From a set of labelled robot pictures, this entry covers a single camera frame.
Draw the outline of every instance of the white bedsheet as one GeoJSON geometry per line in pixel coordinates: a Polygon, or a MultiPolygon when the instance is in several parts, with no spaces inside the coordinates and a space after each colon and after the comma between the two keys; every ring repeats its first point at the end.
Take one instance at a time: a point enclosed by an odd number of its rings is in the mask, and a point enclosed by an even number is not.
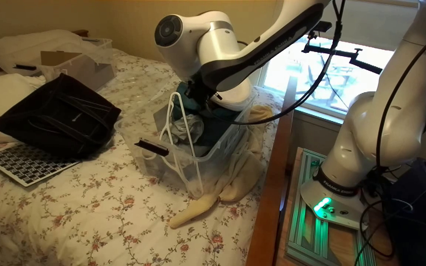
{"type": "MultiPolygon", "coordinates": [[[[112,50],[116,76],[100,90],[121,109],[177,85],[165,63],[112,50]]],[[[282,98],[261,91],[257,103],[282,98]]],[[[264,125],[266,165],[274,124],[264,125]]],[[[184,190],[141,175],[116,132],[98,158],[25,189],[0,172],[0,264],[221,264],[246,257],[260,186],[235,203],[217,203],[180,229],[167,221],[184,209],[184,190]]]]}

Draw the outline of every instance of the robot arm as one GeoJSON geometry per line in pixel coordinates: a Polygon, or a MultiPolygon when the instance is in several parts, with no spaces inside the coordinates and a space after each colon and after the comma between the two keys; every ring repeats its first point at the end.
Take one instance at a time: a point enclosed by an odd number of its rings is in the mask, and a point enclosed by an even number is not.
{"type": "Polygon", "coordinates": [[[168,14],[155,28],[155,42],[172,70],[190,81],[195,93],[209,97],[240,85],[254,69],[313,28],[326,2],[283,0],[273,25],[240,50],[221,11],[168,14]]]}
{"type": "Polygon", "coordinates": [[[426,0],[380,75],[375,93],[356,97],[319,172],[300,187],[320,218],[359,226],[359,183],[375,166],[400,165],[418,155],[426,125],[426,0]],[[328,199],[328,209],[314,208],[328,199]]]}

